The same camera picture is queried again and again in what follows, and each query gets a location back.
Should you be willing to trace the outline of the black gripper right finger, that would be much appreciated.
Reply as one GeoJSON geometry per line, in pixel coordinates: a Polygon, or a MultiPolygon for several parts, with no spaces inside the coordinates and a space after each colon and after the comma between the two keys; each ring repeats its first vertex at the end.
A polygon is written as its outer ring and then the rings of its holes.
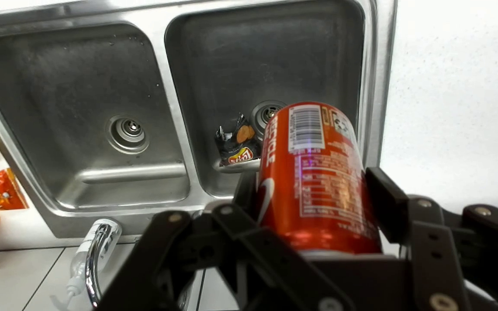
{"type": "Polygon", "coordinates": [[[496,206],[449,213],[404,194],[380,168],[368,168],[364,182],[380,232],[406,251],[418,311],[498,311],[496,206]]]}

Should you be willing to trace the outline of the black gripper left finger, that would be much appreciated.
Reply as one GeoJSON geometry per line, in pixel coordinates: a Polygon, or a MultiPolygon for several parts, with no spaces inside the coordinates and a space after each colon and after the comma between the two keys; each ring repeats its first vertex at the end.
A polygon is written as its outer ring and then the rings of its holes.
{"type": "Polygon", "coordinates": [[[197,270],[216,268],[242,311],[347,311],[347,296],[311,261],[259,227],[243,199],[200,216],[153,215],[93,311],[179,311],[197,270]]]}

